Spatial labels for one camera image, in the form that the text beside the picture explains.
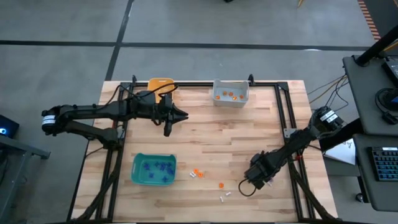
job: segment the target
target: wooden table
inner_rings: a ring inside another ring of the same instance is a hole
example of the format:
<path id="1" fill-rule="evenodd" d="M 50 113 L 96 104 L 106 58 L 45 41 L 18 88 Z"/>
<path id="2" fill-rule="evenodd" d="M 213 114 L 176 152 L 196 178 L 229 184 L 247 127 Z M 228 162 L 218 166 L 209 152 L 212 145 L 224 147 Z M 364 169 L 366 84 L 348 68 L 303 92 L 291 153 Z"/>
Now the wooden table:
<path id="1" fill-rule="evenodd" d="M 110 99 L 119 83 L 104 83 L 100 104 Z M 297 126 L 304 128 L 311 117 L 304 82 L 288 83 Z M 213 106 L 209 87 L 180 87 L 174 93 L 174 102 L 189 113 L 189 119 L 173 125 L 168 138 L 163 136 L 163 126 L 144 119 L 130 120 L 114 222 L 297 221 L 287 166 L 275 176 L 272 187 L 266 185 L 249 198 L 238 192 L 238 183 L 249 168 L 250 158 L 261 150 L 280 148 L 284 143 L 273 88 L 251 88 L 243 109 Z M 289 122 L 286 107 L 284 111 Z M 108 119 L 97 119 L 94 125 L 107 128 L 111 123 Z M 99 147 L 101 144 L 93 141 L 87 153 Z M 132 162 L 139 152 L 175 154 L 175 182 L 168 187 L 133 184 Z M 102 150 L 86 159 L 72 218 L 78 217 L 98 193 L 105 157 L 106 150 Z M 305 150 L 304 160 L 311 190 L 326 210 L 337 217 L 321 152 L 310 147 Z M 204 178 L 191 178 L 189 173 L 194 168 L 203 171 Z M 224 183 L 223 190 L 218 188 L 220 182 Z M 245 183 L 242 190 L 248 194 L 253 186 Z M 300 198 L 305 210 L 302 192 Z"/>

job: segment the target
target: black cable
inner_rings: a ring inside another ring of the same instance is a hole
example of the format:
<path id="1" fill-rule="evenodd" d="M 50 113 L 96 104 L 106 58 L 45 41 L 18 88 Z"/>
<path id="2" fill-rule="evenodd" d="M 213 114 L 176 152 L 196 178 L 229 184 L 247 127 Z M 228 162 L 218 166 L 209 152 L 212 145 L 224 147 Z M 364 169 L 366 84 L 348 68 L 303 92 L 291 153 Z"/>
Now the black cable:
<path id="1" fill-rule="evenodd" d="M 308 146 L 310 146 L 310 147 L 313 147 L 313 148 L 315 148 L 315 149 L 322 150 L 322 149 L 321 149 L 321 148 L 319 148 L 318 146 L 313 146 L 313 145 L 308 145 Z"/>
<path id="2" fill-rule="evenodd" d="M 254 190 L 253 190 L 253 192 L 252 192 L 251 194 L 249 194 L 249 195 L 244 194 L 244 193 L 242 192 L 242 190 L 241 190 L 241 184 L 242 184 L 243 182 L 245 182 L 246 180 L 248 180 L 248 179 L 244 179 L 244 180 L 242 180 L 242 181 L 239 183 L 239 185 L 238 185 L 238 190 L 239 190 L 239 192 L 240 192 L 243 196 L 250 197 L 250 196 L 254 195 L 254 193 L 256 193 L 256 187 L 254 187 Z"/>
<path id="3" fill-rule="evenodd" d="M 167 91 L 167 92 L 165 92 L 165 93 L 159 93 L 158 96 L 162 97 L 162 95 L 166 95 L 166 94 L 172 93 L 172 92 L 174 92 L 174 90 L 176 90 L 177 88 L 178 88 L 178 85 L 176 85 L 176 86 L 174 87 L 174 89 L 172 89 L 172 90 L 170 90 L 170 91 Z"/>
<path id="4" fill-rule="evenodd" d="M 62 114 L 60 114 L 60 115 L 58 115 L 58 118 L 57 118 L 57 119 L 61 118 L 61 117 L 62 117 L 63 115 L 65 115 L 65 114 L 71 113 L 71 112 L 76 112 L 76 111 L 99 111 L 99 110 L 105 109 L 105 108 L 108 107 L 109 104 L 112 102 L 114 96 L 116 95 L 116 93 L 118 92 L 118 89 L 119 89 L 120 87 L 123 87 L 123 86 L 118 85 L 118 86 L 116 87 L 116 89 L 114 90 L 112 97 L 111 97 L 111 98 L 108 100 L 108 102 L 106 102 L 102 107 L 100 107 L 100 108 L 93 108 L 93 109 L 80 109 L 80 110 L 74 110 L 74 111 L 66 111 L 66 112 L 64 112 L 64 113 L 62 113 Z"/>
<path id="5" fill-rule="evenodd" d="M 87 155 L 85 156 L 85 159 L 86 159 L 89 155 L 91 155 L 92 153 L 98 152 L 99 150 L 101 150 L 101 149 L 103 149 L 103 148 L 104 148 L 104 146 L 101 147 L 101 148 L 99 148 L 99 149 L 95 149 L 94 151 L 90 152 L 89 154 L 87 154 Z"/>
<path id="6" fill-rule="evenodd" d="M 336 85 L 335 90 L 332 92 L 332 94 L 333 94 L 334 92 L 336 92 L 336 94 L 334 95 L 333 99 L 331 100 L 329 107 L 331 107 L 331 105 L 332 105 L 333 102 L 335 101 L 336 96 L 338 96 L 338 92 L 340 91 L 340 88 L 343 87 L 343 86 L 345 86 L 345 85 L 347 84 L 347 83 L 345 83 L 345 81 L 347 81 L 347 79 L 345 79 L 345 80 L 343 81 L 343 83 L 341 84 L 340 87 L 338 86 L 338 84 Z"/>
<path id="7" fill-rule="evenodd" d="M 311 92 L 308 93 L 308 95 L 311 94 L 311 93 L 313 93 L 313 92 L 315 92 L 315 91 L 317 91 L 317 90 L 319 90 L 320 88 L 323 88 L 323 87 L 325 87 L 325 86 L 327 86 L 327 85 L 329 85 L 329 84 L 335 82 L 336 80 L 338 80 L 338 79 L 340 79 L 340 78 L 342 78 L 342 77 L 344 77 L 344 76 L 345 76 L 345 75 L 340 76 L 340 77 L 336 78 L 335 80 L 332 80 L 332 81 L 330 81 L 330 82 L 328 82 L 328 83 L 326 83 L 326 84 L 324 84 L 324 85 L 322 85 L 322 86 L 320 86 L 320 87 L 318 87 L 318 88 L 312 90 Z"/>
<path id="8" fill-rule="evenodd" d="M 168 84 L 162 85 L 162 86 L 160 86 L 160 87 L 158 87 L 158 88 L 156 88 L 156 89 L 150 91 L 149 93 L 144 94 L 143 96 L 140 96 L 140 97 L 145 97 L 145 96 L 147 96 L 147 95 L 150 95 L 151 93 L 154 93 L 154 92 L 156 92 L 157 90 L 159 90 L 159 89 L 161 89 L 161 88 L 163 88 L 163 87 L 167 87 L 167 86 L 169 86 L 169 85 L 174 85 L 174 83 L 168 83 Z"/>
<path id="9" fill-rule="evenodd" d="M 338 80 L 336 86 L 338 86 L 338 84 L 339 84 L 343 79 L 344 79 L 344 76 L 342 76 L 342 78 L 340 78 L 340 80 Z M 331 99 L 331 97 L 333 96 L 333 93 L 334 93 L 335 91 L 336 91 L 336 90 L 334 90 L 334 91 L 331 93 L 331 95 L 329 96 L 328 101 L 325 103 L 325 106 L 328 105 L 328 103 L 329 103 L 329 101 L 330 101 L 330 99 Z"/>

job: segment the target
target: teal bin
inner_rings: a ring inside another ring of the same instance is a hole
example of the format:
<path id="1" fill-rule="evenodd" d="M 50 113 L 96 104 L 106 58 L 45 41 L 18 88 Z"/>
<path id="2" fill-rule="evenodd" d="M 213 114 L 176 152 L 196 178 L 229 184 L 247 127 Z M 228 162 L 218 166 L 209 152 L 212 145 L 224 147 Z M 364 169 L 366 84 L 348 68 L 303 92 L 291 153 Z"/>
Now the teal bin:
<path id="1" fill-rule="evenodd" d="M 174 155 L 138 153 L 132 163 L 131 181 L 143 185 L 170 185 L 174 182 L 176 164 Z"/>

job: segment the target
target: black stand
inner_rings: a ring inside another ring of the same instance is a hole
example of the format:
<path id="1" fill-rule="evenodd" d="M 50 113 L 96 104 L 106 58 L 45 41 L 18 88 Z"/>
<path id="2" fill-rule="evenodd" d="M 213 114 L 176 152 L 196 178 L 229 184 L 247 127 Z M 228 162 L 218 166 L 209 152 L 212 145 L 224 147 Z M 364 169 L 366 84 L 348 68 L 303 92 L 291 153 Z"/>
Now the black stand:
<path id="1" fill-rule="evenodd" d="M 0 149 L 7 156 L 4 165 L 7 172 L 0 185 L 0 223 L 5 223 L 30 157 L 36 155 L 48 159 L 50 153 L 1 135 Z"/>

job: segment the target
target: white paper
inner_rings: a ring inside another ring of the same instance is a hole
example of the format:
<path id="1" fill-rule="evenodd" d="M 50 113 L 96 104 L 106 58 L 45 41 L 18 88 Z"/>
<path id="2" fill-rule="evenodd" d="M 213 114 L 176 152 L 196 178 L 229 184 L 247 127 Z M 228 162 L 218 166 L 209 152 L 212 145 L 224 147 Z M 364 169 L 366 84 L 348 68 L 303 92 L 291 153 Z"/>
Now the white paper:
<path id="1" fill-rule="evenodd" d="M 326 151 L 325 155 L 331 159 L 336 159 L 341 162 L 355 165 L 355 144 L 354 140 L 347 140 L 329 150 Z"/>

